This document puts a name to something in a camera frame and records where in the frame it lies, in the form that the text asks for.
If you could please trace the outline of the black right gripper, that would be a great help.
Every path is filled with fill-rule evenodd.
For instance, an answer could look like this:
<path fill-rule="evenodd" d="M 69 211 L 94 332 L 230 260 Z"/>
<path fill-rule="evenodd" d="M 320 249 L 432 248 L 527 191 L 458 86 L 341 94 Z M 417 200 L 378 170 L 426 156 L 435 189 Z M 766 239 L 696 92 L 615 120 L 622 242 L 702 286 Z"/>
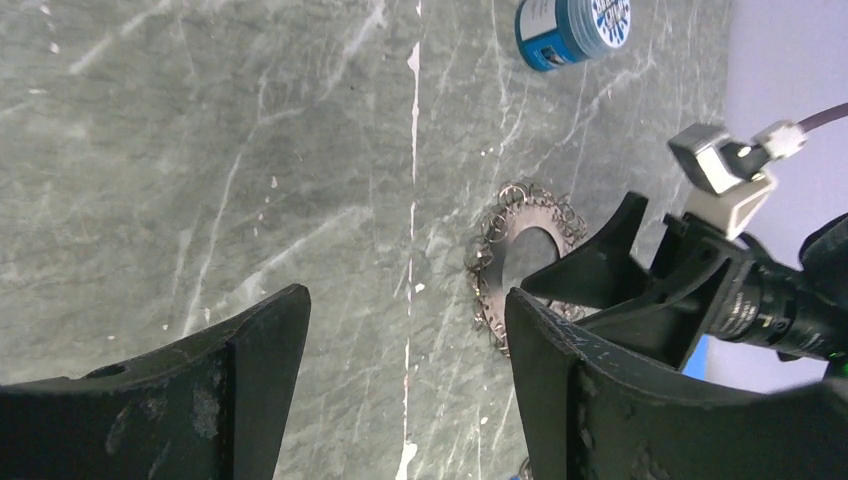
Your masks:
<path fill-rule="evenodd" d="M 668 215 L 649 283 L 631 255 L 647 204 L 627 193 L 594 236 L 520 288 L 596 308 L 584 329 L 673 370 L 683 369 L 700 334 L 771 349 L 782 361 L 846 360 L 846 215 L 805 239 L 800 269 L 748 233 L 728 240 L 690 213 Z"/>

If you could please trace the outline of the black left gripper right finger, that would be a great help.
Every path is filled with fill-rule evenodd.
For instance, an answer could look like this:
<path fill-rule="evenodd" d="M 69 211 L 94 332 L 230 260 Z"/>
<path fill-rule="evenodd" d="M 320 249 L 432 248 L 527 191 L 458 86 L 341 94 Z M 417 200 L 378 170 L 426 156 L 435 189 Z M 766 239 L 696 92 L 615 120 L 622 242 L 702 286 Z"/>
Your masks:
<path fill-rule="evenodd" d="M 847 383 L 759 394 L 697 380 L 515 289 L 505 318 L 537 479 L 843 479 Z"/>

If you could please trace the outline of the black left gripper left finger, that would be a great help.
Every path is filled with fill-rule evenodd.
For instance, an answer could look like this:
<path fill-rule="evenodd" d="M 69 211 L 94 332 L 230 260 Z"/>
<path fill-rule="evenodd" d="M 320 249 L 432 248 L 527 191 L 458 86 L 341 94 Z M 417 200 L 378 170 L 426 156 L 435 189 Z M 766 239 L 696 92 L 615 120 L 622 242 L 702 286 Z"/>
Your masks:
<path fill-rule="evenodd" d="M 1 389 L 5 479 L 270 479 L 310 319 L 290 285 L 171 344 Z"/>

